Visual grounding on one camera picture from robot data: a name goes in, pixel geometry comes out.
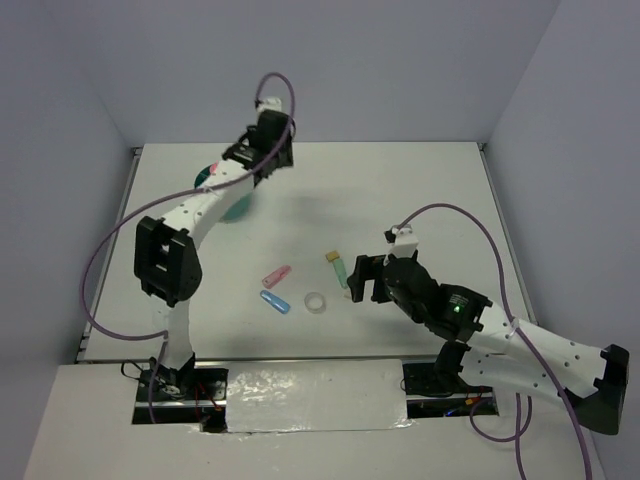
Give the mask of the yellow small eraser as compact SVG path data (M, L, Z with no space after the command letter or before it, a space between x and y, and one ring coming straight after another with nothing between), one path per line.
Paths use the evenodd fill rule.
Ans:
M332 261L337 260L340 257L340 255L339 255L339 253L337 251L331 251L331 252L328 252L325 255L325 257L326 257L328 262L332 262Z

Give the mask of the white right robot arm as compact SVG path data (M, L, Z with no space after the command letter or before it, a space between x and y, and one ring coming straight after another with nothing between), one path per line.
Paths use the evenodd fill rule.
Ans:
M347 283L351 299L393 303L414 323L444 340L436 383L509 389L551 403L569 403L578 423L616 435L629 378L629 353L611 344L580 344L527 321L508 320L504 309L466 287L441 284L416 256L359 255Z

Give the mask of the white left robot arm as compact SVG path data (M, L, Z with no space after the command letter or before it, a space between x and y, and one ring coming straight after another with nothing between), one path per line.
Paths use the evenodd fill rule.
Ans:
M257 123L206 173L200 193L187 196L157 219L143 217L136 226L134 275L149 297L154 325L168 332L164 354L153 359L150 368L156 374L154 387L172 398L189 396L196 385L189 310L203 277L198 249L262 180L293 165L293 130L291 116L261 110Z

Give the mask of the green highlighter pen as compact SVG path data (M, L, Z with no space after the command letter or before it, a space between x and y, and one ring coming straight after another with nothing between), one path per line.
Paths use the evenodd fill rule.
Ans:
M348 273L344 264L344 261L341 257L334 259L331 262L338 282L342 289L348 289Z

